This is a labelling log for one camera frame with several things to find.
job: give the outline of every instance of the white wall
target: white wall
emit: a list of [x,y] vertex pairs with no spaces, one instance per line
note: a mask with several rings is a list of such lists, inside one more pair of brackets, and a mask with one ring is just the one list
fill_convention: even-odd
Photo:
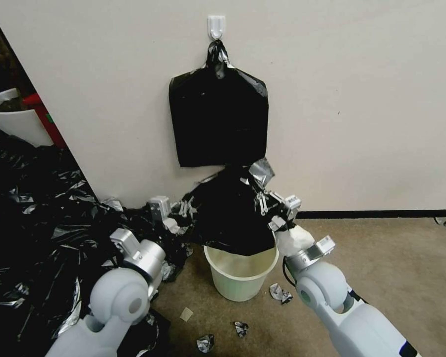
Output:
[[0,0],[0,25],[96,194],[140,206],[178,166],[170,78],[226,15],[269,90],[271,188],[304,210],[446,209],[446,0]]

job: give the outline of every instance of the soil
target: soil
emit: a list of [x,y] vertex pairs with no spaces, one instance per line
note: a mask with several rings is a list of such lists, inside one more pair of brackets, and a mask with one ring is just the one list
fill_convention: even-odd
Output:
[[21,98],[13,98],[0,103],[0,112],[20,112],[26,110],[21,105]]

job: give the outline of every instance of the red object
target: red object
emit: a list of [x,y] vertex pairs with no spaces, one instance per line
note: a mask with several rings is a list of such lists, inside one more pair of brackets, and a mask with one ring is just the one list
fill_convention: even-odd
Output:
[[23,104],[35,110],[36,114],[38,115],[38,118],[40,118],[41,124],[43,124],[51,140],[53,141],[53,143],[55,143],[55,145],[58,148],[67,147],[66,142],[61,136],[61,133],[56,127],[56,124],[53,122],[53,119],[51,119],[51,116],[48,113],[48,110],[46,109],[45,105],[41,101],[41,98],[38,95],[38,93],[32,94],[31,96],[24,98]]

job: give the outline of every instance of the adhesive hook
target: adhesive hook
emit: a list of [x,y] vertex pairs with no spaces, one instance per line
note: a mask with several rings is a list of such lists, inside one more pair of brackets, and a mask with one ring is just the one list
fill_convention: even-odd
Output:
[[208,35],[213,40],[218,40],[223,36],[224,28],[224,16],[208,16]]

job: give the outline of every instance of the cable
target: cable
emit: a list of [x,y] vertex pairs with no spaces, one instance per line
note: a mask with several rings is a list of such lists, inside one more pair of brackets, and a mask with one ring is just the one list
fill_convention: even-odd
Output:
[[296,287],[296,284],[293,283],[293,282],[289,279],[289,277],[287,276],[287,273],[286,273],[286,257],[284,257],[284,258],[282,259],[282,273],[284,274],[284,277],[286,278],[287,282],[290,283],[292,286]]

